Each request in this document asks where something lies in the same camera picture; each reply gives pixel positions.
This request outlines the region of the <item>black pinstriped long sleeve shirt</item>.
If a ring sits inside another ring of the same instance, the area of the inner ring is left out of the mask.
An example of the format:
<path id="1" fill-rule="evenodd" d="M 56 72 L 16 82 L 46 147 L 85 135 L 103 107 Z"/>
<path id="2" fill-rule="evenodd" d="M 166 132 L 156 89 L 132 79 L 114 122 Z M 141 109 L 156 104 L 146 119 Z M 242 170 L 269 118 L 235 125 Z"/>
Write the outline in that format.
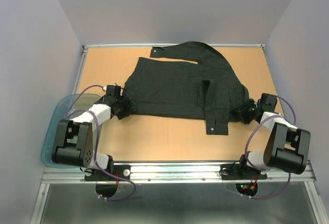
<path id="1" fill-rule="evenodd" d="M 201 42 L 153 47 L 124 88 L 136 114 L 201 119 L 208 135 L 227 135 L 232 112 L 249 100 L 226 58 Z"/>

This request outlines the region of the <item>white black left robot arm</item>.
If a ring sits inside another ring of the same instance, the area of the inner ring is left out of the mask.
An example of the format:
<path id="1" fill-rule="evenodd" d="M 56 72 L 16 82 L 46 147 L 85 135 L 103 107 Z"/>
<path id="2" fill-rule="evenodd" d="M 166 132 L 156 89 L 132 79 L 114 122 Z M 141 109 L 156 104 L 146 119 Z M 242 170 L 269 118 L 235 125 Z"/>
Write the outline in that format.
<path id="1" fill-rule="evenodd" d="M 52 147 L 53 163 L 97 170 L 104 180 L 114 175 L 113 158 L 98 153 L 100 126 L 113 117 L 119 120 L 135 111 L 127 91 L 118 85 L 102 86 L 105 95 L 89 109 L 69 109 L 57 124 Z"/>

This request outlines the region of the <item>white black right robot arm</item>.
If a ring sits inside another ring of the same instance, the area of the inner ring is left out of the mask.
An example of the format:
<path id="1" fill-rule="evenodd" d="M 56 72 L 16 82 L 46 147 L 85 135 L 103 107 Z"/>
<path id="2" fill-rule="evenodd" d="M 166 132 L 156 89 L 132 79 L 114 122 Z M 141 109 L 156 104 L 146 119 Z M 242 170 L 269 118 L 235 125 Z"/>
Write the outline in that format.
<path id="1" fill-rule="evenodd" d="M 300 175 L 306 168 L 311 134 L 275 112 L 278 100 L 286 101 L 279 96 L 263 93 L 258 101 L 249 99 L 232 112 L 244 124 L 251 121 L 258 123 L 236 166 L 238 175 L 243 178 L 272 169 Z M 262 126 L 270 131 L 268 142 L 263 152 L 251 152 L 248 150 L 251 140 Z"/>

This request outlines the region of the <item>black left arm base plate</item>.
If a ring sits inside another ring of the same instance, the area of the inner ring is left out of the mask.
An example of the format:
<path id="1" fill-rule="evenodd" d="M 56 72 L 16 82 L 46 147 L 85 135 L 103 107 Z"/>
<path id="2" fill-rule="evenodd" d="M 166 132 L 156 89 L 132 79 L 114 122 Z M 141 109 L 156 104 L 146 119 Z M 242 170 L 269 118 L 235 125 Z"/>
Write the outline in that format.
<path id="1" fill-rule="evenodd" d="M 128 164 L 114 165 L 111 174 L 130 180 L 131 166 Z M 103 173 L 99 169 L 86 169 L 84 180 L 87 182 L 115 181 L 116 179 Z"/>

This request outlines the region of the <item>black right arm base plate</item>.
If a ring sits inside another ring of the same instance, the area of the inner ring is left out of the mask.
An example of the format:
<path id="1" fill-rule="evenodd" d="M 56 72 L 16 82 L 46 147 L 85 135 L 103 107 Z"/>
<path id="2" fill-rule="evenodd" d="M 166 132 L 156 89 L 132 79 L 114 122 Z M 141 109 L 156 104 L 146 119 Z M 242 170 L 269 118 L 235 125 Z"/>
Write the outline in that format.
<path id="1" fill-rule="evenodd" d="M 248 166 L 239 164 L 222 164 L 220 166 L 219 174 L 223 180 L 255 180 L 267 179 L 267 175 L 261 174 L 260 171 Z"/>

